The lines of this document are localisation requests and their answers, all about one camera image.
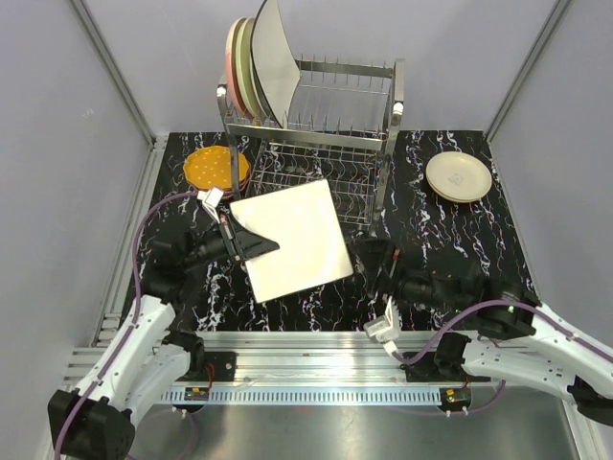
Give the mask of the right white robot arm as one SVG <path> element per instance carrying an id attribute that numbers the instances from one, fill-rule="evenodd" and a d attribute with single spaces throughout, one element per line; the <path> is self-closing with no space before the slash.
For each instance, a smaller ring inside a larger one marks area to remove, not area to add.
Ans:
<path id="1" fill-rule="evenodd" d="M 460 274 L 426 268 L 388 239 L 349 244 L 370 296 L 385 309 L 364 331 L 407 373 L 426 356 L 444 380 L 515 381 L 556 396 L 587 419 L 612 424 L 612 350 L 557 315 L 528 289 L 472 267 Z M 402 353 L 396 344 L 400 308 L 448 307 L 454 317 L 423 348 Z"/>

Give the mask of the white square plate black rim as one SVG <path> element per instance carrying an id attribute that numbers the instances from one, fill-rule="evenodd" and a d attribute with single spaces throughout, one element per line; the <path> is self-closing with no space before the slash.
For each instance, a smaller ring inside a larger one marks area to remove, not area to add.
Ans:
<path id="1" fill-rule="evenodd" d="M 242 227 L 279 245 L 245 263 L 258 303 L 353 275 L 327 180 L 245 198 L 230 209 Z"/>

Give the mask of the orange polka dot plate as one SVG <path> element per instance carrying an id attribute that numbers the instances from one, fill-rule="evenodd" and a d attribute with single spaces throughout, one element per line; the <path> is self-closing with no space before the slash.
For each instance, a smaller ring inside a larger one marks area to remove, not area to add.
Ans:
<path id="1" fill-rule="evenodd" d="M 218 187 L 224 191 L 231 191 L 232 178 L 232 151 L 229 147 L 214 145 L 198 149 L 189 154 L 183 164 L 183 171 L 187 182 L 197 190 L 208 191 Z"/>

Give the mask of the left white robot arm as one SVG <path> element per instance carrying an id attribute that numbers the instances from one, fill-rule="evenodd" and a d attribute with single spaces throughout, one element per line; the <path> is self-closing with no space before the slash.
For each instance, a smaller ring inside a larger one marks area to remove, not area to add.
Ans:
<path id="1" fill-rule="evenodd" d="M 203 268 L 222 259 L 249 261 L 279 247 L 229 214 L 204 234 L 156 243 L 149 277 L 136 282 L 130 312 L 101 358 L 73 390 L 56 391 L 48 403 L 54 457 L 127 458 L 138 425 L 163 391 L 211 368 L 202 340 L 170 327 Z"/>

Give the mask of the tan round plate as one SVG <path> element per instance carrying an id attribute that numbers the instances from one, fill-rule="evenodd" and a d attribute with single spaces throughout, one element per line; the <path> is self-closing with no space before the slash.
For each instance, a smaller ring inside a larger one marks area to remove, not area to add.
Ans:
<path id="1" fill-rule="evenodd" d="M 447 201 L 453 202 L 453 203 L 460 203 L 460 204 L 463 204 L 463 203 L 473 203 L 473 202 L 477 202 L 477 201 L 479 201 L 479 200 L 481 200 L 483 198 L 483 196 L 470 196 L 469 198 L 459 198 L 459 197 L 454 197 L 454 196 L 451 196 L 451 195 L 446 195 L 443 192 L 441 192 L 439 190 L 436 190 L 436 189 L 433 189 L 433 190 L 434 190 L 434 192 L 438 196 L 446 199 Z"/>

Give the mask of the cream round plate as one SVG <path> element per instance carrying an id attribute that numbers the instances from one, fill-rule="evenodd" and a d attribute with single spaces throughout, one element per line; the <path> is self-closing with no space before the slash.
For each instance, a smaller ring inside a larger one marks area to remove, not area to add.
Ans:
<path id="1" fill-rule="evenodd" d="M 488 167 L 474 156 L 460 151 L 446 151 L 433 156 L 426 165 L 425 177 L 432 189 L 459 198 L 485 196 L 492 186 Z"/>

